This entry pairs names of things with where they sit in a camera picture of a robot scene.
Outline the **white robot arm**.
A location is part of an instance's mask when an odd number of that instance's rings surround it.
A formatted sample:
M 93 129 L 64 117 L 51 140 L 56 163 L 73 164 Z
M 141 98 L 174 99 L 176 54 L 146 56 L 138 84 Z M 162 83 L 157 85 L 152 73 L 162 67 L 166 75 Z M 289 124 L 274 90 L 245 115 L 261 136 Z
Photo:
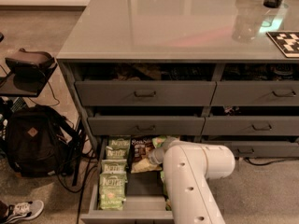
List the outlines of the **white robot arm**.
M 149 153 L 152 164 L 161 164 L 175 224 L 225 224 L 207 183 L 229 176 L 235 156 L 226 146 L 167 138 Z

